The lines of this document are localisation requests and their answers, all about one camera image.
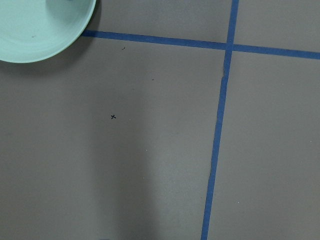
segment blue tape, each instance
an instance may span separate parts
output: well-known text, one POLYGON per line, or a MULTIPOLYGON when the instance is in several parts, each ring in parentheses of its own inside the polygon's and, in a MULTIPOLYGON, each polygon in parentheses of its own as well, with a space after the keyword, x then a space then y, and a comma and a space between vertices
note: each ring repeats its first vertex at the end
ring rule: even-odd
POLYGON ((239 0, 232 0, 228 35, 226 40, 226 49, 225 49, 224 62, 223 62, 223 77, 222 77, 221 86, 220 86, 219 103, 218 103, 218 109, 216 114, 216 123, 215 123, 214 138, 213 138, 211 170, 210 170, 210 176, 208 180, 206 199, 205 199, 201 240, 208 239, 210 216, 211 216, 211 210, 212 210, 212 201, 214 197, 216 172, 217 172, 218 156, 219 156, 219 149, 220 149, 221 132, 222 132, 222 125, 224 120, 226 97, 227 97, 227 86, 228 86, 231 58, 232 58, 232 52, 233 52, 233 46, 234 46, 234 40, 235 40, 238 7, 239 7, 239 0))
POLYGON ((278 56, 320 60, 320 52, 313 52, 313 51, 300 51, 300 50, 290 50, 290 49, 264 47, 264 46, 249 46, 249 45, 241 45, 241 44, 234 44, 233 50, 237 52, 245 52, 245 53, 268 54, 268 55, 278 55, 278 56))
POLYGON ((101 38, 101 39, 115 39, 115 40, 124 40, 124 41, 132 41, 132 42, 141 42, 141 43, 185 46, 185 47, 194 47, 194 48, 203 48, 203 49, 217 49, 217 50, 226 49, 226 44, 222 42, 199 41, 199 40, 169 38, 169 37, 161 37, 161 36, 147 36, 147 35, 106 32, 106 31, 85 30, 82 33, 82 36, 101 38))

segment plate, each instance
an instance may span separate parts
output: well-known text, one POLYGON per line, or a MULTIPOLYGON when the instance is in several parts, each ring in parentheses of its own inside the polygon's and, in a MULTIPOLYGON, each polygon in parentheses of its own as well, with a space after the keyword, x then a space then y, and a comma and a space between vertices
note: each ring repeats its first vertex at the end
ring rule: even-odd
POLYGON ((96 0, 0 0, 0 60, 32 63, 69 47, 86 28, 96 0))

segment vertical blue line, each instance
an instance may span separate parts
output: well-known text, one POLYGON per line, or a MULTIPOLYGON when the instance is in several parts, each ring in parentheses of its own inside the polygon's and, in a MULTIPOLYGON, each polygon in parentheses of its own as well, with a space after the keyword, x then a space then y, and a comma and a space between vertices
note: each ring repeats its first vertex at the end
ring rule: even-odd
POLYGON ((222 132, 222 124, 224 120, 225 105, 226 105, 227 85, 229 80, 231 57, 232 57, 232 51, 234 47, 234 40, 235 40, 238 7, 239 7, 239 0, 232 0, 228 35, 226 39, 226 49, 225 49, 224 62, 223 62, 223 77, 222 77, 221 86, 220 86, 219 103, 218 103, 218 109, 216 114, 216 123, 215 123, 214 138, 213 138, 211 171, 210 171, 208 187, 206 192, 206 199, 205 199, 201 240, 208 239, 210 215, 211 215, 212 201, 214 197, 216 171, 217 171, 220 139, 221 139, 221 132, 222 132))

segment bowl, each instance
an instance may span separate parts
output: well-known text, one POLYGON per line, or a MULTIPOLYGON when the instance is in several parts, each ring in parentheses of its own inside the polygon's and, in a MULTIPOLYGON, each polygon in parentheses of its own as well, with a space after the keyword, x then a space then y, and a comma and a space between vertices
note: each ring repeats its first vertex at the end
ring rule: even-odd
POLYGON ((86 28, 96 0, 0 0, 0 60, 32 63, 69 47, 86 28))

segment blue tape strip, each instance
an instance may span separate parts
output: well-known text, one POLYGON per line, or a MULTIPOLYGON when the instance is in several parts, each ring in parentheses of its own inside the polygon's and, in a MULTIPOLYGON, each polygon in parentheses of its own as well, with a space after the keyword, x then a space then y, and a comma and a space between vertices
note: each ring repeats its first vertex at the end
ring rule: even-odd
POLYGON ((269 55, 320 60, 320 52, 312 52, 312 51, 289 50, 289 49, 282 49, 282 48, 249 46, 249 45, 241 45, 241 44, 234 44, 233 50, 237 52, 245 52, 245 53, 269 54, 269 55))
POLYGON ((106 31, 85 30, 82 33, 82 36, 101 38, 101 39, 115 39, 115 40, 133 41, 133 42, 142 42, 142 43, 185 46, 185 47, 194 47, 194 48, 203 48, 203 49, 217 49, 217 50, 226 49, 226 44, 222 42, 198 41, 198 40, 189 40, 189 39, 180 39, 180 38, 147 36, 147 35, 106 32, 106 31))
POLYGON ((228 80, 229 80, 232 51, 233 51, 234 40, 235 40, 238 6, 239 6, 239 0, 232 0, 228 35, 226 40, 226 50, 225 50, 224 63, 223 63, 224 75, 221 80, 219 103, 218 103, 218 109, 216 114, 216 123, 215 123, 212 157, 211 157, 211 171, 210 171, 207 192, 206 192, 201 240, 207 240, 208 238, 212 201, 214 197, 216 171, 217 171, 217 164, 218 164, 218 155, 219 155, 219 148, 220 148, 220 139, 221 139, 222 125, 223 125, 225 105, 226 105, 227 86, 228 86, 228 80))

